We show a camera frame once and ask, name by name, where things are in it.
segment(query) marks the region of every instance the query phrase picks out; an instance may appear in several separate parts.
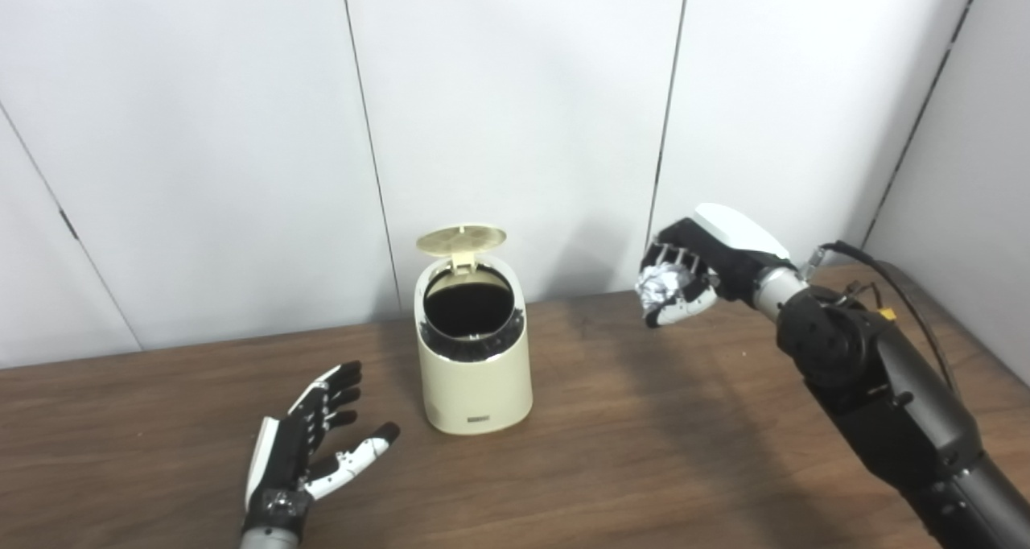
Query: wooden table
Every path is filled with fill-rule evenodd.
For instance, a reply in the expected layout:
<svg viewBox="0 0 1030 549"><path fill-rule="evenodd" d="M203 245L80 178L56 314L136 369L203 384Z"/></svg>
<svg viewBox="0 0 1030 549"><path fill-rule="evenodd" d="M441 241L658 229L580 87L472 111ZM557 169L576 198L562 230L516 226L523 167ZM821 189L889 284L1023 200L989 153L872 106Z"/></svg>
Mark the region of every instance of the wooden table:
<svg viewBox="0 0 1030 549"><path fill-rule="evenodd" d="M837 288L874 278L824 272ZM1030 390L920 304L988 449L1030 492ZM424 420L409 320L4 371L0 547L235 548L261 417L355 358L360 419L323 447L385 420L403 432L315 506L309 549L935 547L743 304L662 330L629 293L534 304L528 318L536 407L482 437Z"/></svg>

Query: open lid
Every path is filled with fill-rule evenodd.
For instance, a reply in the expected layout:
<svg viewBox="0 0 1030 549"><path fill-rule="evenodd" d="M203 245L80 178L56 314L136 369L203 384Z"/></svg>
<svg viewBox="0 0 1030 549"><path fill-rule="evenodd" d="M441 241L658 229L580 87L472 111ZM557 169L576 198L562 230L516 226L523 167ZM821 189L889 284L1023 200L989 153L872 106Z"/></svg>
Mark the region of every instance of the open lid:
<svg viewBox="0 0 1030 549"><path fill-rule="evenodd" d="M428 255L449 256L453 271L464 267L469 271L475 271L476 254L501 245L506 238L508 234L499 227L467 224L467 226L445 227L431 234L424 234L415 242L415 247Z"/></svg>

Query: cream trash can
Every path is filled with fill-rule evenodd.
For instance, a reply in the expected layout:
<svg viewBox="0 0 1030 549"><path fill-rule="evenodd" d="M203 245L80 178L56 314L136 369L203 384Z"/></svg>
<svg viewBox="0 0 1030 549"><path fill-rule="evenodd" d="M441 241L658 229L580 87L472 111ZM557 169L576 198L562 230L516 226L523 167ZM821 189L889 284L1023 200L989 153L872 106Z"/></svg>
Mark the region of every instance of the cream trash can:
<svg viewBox="0 0 1030 549"><path fill-rule="evenodd" d="M525 299L511 267L479 255L504 231L456 226L416 244L441 260L415 284L422 399L434 426L482 435L518 423L533 407Z"/></svg>

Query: black cable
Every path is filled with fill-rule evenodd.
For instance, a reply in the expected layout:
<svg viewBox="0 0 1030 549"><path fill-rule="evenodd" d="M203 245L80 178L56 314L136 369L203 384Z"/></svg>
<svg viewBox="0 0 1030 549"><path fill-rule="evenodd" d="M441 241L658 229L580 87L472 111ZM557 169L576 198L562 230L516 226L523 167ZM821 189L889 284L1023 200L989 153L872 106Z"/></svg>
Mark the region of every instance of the black cable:
<svg viewBox="0 0 1030 549"><path fill-rule="evenodd" d="M884 308L884 297L880 294L880 288L877 287L877 282L869 282L869 289L872 289L872 297L877 299L878 310L883 310Z"/></svg>
<svg viewBox="0 0 1030 549"><path fill-rule="evenodd" d="M854 247L845 243L845 241L836 241L836 243L827 243L820 245L821 248L827 248L829 251L839 252L842 255L851 256L853 260L865 264L871 267L880 277L884 278L894 291L897 293L898 297L901 297L901 302L905 304L905 308L908 308L913 317L916 318L916 322L919 324L920 330L923 330L923 335L926 336L926 340L930 343L930 348L933 351L933 357L937 361L937 367L940 368L940 374L945 379L945 384L957 396L959 397L959 386L955 381L955 374L952 373L952 367L948 363L948 358L945 355L945 350L940 347L940 343L937 341L937 336L930 329L930 324L923 318L923 314L916 308L916 304L913 304L911 297L904 289L901 289L901 285L898 285L891 277L889 271L885 269L883 264L873 259L868 252L862 251L862 249ZM880 289L874 289L877 295L878 303L880 301Z"/></svg>

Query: robotic arm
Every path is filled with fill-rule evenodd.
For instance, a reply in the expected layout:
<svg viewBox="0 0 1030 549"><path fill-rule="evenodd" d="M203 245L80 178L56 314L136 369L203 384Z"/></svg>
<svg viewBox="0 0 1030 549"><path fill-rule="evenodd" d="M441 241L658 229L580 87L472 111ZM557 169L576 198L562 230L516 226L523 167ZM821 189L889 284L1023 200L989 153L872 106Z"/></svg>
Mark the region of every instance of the robotic arm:
<svg viewBox="0 0 1030 549"><path fill-rule="evenodd" d="M836 243L824 248L851 249ZM814 270L817 262L805 271ZM651 328L742 301L777 325L777 346L873 475L945 549L1030 549L1030 505L984 451L976 422L894 322L850 295L813 287L756 222L699 205L662 230L638 295Z"/></svg>

